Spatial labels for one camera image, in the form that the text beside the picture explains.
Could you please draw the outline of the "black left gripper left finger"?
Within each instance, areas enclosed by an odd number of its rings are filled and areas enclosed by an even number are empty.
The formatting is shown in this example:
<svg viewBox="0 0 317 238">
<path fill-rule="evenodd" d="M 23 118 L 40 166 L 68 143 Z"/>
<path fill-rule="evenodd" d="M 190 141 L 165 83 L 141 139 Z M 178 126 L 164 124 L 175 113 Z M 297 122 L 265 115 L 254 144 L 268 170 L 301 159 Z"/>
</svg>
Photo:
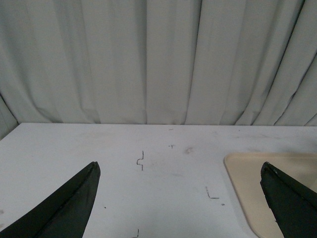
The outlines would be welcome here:
<svg viewBox="0 0 317 238">
<path fill-rule="evenodd" d="M 2 238 L 81 238 L 101 170 L 91 162 L 39 205 L 0 232 Z"/>
</svg>

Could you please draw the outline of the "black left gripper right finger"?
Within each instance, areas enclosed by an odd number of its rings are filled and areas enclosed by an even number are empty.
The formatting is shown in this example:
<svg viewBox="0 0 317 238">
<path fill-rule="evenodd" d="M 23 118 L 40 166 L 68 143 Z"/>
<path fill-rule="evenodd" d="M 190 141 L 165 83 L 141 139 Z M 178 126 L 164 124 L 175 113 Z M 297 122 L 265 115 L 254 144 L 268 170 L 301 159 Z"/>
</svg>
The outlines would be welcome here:
<svg viewBox="0 0 317 238">
<path fill-rule="evenodd" d="M 261 168 L 261 188 L 285 238 L 317 236 L 317 193 L 269 162 Z"/>
</svg>

